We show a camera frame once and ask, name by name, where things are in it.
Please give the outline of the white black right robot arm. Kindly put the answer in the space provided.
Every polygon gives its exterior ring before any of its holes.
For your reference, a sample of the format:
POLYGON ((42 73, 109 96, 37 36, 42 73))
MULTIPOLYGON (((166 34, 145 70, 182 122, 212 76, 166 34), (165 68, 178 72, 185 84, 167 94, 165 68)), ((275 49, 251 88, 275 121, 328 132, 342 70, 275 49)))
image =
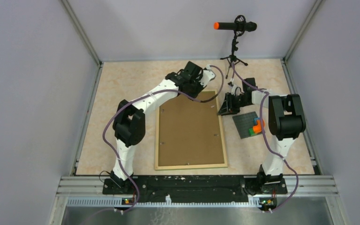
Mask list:
POLYGON ((256 180, 248 187, 254 192, 269 193, 285 184, 283 165, 291 145, 306 129, 305 114, 298 94, 278 95, 258 89, 254 78, 244 79, 242 85, 240 94, 236 94, 237 85, 225 94, 218 115, 237 114, 241 107, 249 105, 268 109, 268 127, 273 136, 268 146, 270 153, 260 165, 256 180))

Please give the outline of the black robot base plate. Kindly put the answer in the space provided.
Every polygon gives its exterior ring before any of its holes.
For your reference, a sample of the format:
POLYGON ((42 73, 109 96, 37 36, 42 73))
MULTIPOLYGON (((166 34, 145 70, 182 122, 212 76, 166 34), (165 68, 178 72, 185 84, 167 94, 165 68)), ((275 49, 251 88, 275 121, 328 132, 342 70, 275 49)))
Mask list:
POLYGON ((244 203, 249 196, 285 195, 286 183, 264 183, 263 177, 246 175, 140 175, 116 184, 104 180, 104 195, 123 195, 129 203, 244 203))

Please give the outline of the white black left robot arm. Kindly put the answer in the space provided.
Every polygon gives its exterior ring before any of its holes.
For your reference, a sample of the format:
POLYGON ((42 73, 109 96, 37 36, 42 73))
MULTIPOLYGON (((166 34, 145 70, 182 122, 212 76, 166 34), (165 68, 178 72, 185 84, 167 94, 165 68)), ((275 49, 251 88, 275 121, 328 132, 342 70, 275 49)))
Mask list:
POLYGON ((163 103, 184 95, 191 100, 214 80, 216 75, 210 66, 202 68, 188 62, 178 72, 171 72, 152 90, 132 101, 122 100, 113 120, 112 128, 116 139, 116 161, 110 173, 114 188, 121 194, 130 191, 133 174, 133 158, 136 146, 146 132, 146 116, 163 103))

